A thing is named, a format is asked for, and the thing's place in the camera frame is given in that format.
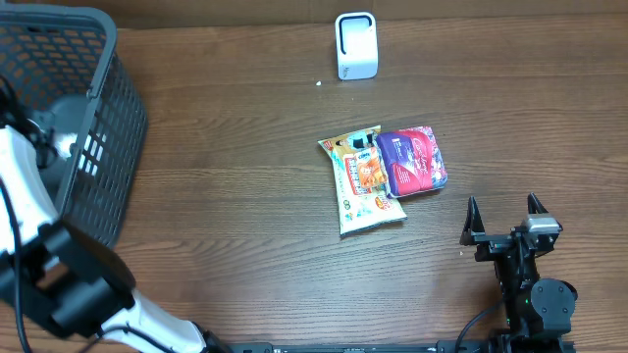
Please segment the purple red pad pack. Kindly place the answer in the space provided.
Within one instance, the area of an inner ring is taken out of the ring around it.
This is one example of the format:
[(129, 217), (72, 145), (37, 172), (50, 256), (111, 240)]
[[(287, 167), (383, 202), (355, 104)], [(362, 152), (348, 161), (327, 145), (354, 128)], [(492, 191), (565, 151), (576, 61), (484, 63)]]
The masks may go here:
[(430, 126), (387, 131), (375, 140), (388, 176), (386, 193), (401, 198), (444, 188), (445, 161)]

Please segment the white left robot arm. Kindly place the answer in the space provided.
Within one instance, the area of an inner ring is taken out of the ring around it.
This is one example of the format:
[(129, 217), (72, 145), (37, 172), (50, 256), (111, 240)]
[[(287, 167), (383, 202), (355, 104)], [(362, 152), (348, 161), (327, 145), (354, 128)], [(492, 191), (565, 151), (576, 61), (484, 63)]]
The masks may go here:
[(110, 340), (140, 352), (204, 352), (206, 335), (143, 296), (112, 250), (62, 218), (35, 163), (33, 144), (1, 129), (1, 299), (25, 321), (67, 338)]

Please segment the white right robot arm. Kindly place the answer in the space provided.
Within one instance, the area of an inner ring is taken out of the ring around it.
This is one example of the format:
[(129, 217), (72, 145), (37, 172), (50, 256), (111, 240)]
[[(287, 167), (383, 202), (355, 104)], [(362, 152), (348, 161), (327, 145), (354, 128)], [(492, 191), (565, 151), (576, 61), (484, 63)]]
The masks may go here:
[[(507, 234), (486, 233), (476, 199), (468, 200), (460, 244), (475, 246), (477, 262), (494, 264), (501, 299), (480, 312), (455, 340), (455, 352), (573, 352), (562, 337), (571, 331), (578, 292), (567, 281), (542, 278), (536, 260), (554, 249), (561, 223), (538, 197), (527, 196), (527, 215)], [(467, 332), (479, 321), (503, 308), (507, 327), (496, 329), (480, 342), (466, 341)]]

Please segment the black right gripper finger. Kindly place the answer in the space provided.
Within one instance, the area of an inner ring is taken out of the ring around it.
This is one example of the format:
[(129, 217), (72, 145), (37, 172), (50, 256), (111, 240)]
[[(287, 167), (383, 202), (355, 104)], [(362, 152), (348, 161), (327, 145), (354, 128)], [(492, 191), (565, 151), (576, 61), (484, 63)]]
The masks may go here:
[(531, 215), (547, 214), (549, 212), (534, 192), (530, 192), (527, 196), (527, 209)]
[(474, 196), (470, 196), (467, 205), (467, 216), (463, 233), (467, 235), (485, 235), (485, 227), (480, 210)]

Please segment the orange Kleenex tissue pack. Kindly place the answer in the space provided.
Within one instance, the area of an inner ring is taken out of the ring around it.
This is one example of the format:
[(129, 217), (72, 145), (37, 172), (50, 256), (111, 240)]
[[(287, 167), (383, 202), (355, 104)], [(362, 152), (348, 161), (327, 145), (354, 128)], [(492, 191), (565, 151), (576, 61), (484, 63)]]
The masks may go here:
[(357, 153), (354, 160), (361, 187), (372, 188), (388, 181), (380, 150), (377, 147), (370, 147)]

